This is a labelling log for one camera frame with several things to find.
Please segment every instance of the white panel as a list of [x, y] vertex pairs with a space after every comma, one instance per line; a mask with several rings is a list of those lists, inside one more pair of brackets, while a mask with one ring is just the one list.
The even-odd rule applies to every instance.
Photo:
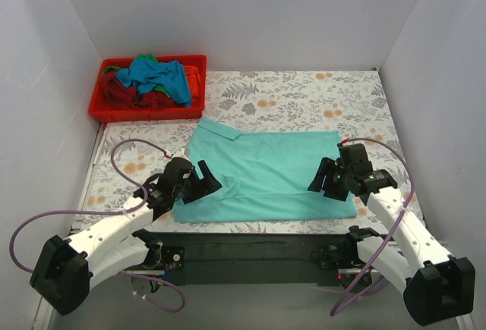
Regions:
[[[368, 262], [382, 243], [382, 237], [367, 237], [356, 243], [359, 259], [363, 262]], [[401, 294], [407, 287], [406, 278], [411, 278], [415, 274], [410, 271], [407, 259], [389, 246], [385, 246], [373, 262], [373, 268], [385, 277]]]
[[[389, 231], [403, 210], [402, 201], [403, 198], [399, 189], [386, 187], [381, 189], [379, 193], [372, 193], [367, 206]], [[431, 236], [431, 233], [411, 210], [408, 210], [403, 216], [400, 225], [393, 234], [393, 239], [407, 259], [410, 271], [413, 274], [424, 268], [426, 261], [430, 261], [432, 264], [449, 262], [449, 250]]]
[[204, 53], [223, 70], [380, 67], [416, 0], [71, 0], [103, 58]]
[[[141, 202], [141, 198], [130, 197], [124, 204], [124, 208], [131, 209]], [[145, 204], [136, 212], [105, 217], [88, 229], [71, 235], [69, 246], [78, 253], [85, 252], [90, 267], [95, 266], [118, 243], [152, 221], [153, 210]]]
[[418, 0], [382, 69], [427, 223], [475, 265], [476, 328], [486, 328], [485, 5]]
[[[30, 329], [39, 296], [8, 256], [26, 218], [76, 209], [98, 124], [87, 116], [99, 56], [69, 0], [2, 0], [0, 6], [0, 328]], [[27, 227], [17, 242], [33, 267], [70, 218]]]

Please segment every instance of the floor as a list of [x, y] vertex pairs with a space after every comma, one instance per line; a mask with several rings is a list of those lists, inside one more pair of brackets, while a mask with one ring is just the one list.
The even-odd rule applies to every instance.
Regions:
[[[186, 307], [165, 313], [130, 294], [127, 278], [111, 278], [95, 288], [85, 302], [68, 316], [53, 316], [49, 330], [128, 330], [172, 328], [176, 330], [231, 329], [419, 329], [392, 287], [363, 298], [335, 317], [329, 311], [338, 294], [312, 284], [191, 285], [184, 287]], [[178, 298], [157, 292], [167, 305]], [[459, 329], [455, 319], [427, 329]]]

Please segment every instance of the white wall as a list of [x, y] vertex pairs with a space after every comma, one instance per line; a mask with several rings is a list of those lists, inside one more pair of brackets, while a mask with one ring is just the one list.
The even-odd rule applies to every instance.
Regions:
[[381, 70], [431, 230], [476, 268], [486, 328], [486, 0], [418, 0]]
[[[34, 214], [77, 208], [98, 126], [87, 103], [100, 59], [69, 0], [2, 0], [0, 16], [0, 328], [24, 330], [39, 296], [8, 240]], [[43, 242], [67, 230], [65, 217], [27, 227], [21, 262], [33, 267]]]
[[102, 58], [204, 53], [212, 69], [380, 67], [416, 0], [71, 0]]

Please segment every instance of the clothing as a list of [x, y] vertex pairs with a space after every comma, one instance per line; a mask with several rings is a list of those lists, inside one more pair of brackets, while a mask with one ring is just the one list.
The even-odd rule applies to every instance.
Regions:
[[340, 202], [307, 191], [320, 160], [339, 157], [339, 141], [335, 131], [242, 133], [201, 118], [188, 145], [190, 159], [196, 166], [206, 161], [222, 188], [187, 205], [179, 200], [174, 218], [243, 222], [355, 216], [350, 196]]
[[[143, 55], [143, 54], [140, 53], [137, 57], [135, 57], [135, 59], [140, 59], [140, 58], [145, 58], [145, 59], [148, 59], [149, 61], [159, 63], [159, 61], [157, 61], [157, 58], [155, 57], [155, 55], [152, 55], [150, 53], [148, 53], [146, 55]], [[166, 89], [164, 89], [164, 86], [162, 86], [161, 84], [156, 85], [153, 89], [155, 91], [160, 91], [161, 93], [165, 93], [167, 95], [167, 97], [170, 97], [169, 93], [166, 91]]]
[[130, 109], [137, 101], [137, 89], [124, 87], [115, 77], [116, 70], [106, 72], [99, 79], [99, 88], [105, 96], [106, 101], [116, 109]]
[[195, 66], [184, 66], [185, 76], [188, 79], [191, 100], [199, 99], [201, 93], [201, 82], [199, 70]]
[[118, 67], [118, 66], [108, 66], [107, 68], [105, 68], [105, 70], [103, 71], [103, 76], [106, 75], [109, 71], [111, 70], [115, 70], [115, 71], [120, 71], [122, 68], [121, 67]]
[[174, 108], [174, 99], [165, 93], [151, 91], [139, 96], [134, 87], [124, 87], [115, 76], [115, 71], [109, 71], [99, 80], [99, 88], [109, 104], [118, 110], [133, 108]]
[[175, 102], [184, 107], [191, 106], [191, 93], [184, 66], [178, 61], [156, 63], [146, 58], [135, 59], [129, 68], [116, 72], [116, 77], [123, 86], [135, 87], [140, 96], [162, 84]]

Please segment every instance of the teal shirt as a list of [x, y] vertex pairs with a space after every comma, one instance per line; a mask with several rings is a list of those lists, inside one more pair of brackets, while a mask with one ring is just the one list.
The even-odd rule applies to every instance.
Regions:
[[247, 222], [355, 216], [350, 196], [341, 202], [307, 191], [320, 160], [339, 157], [339, 141], [335, 131], [242, 133], [201, 118], [188, 146], [190, 159], [196, 166], [206, 161], [222, 188], [187, 205], [179, 200], [174, 218]]

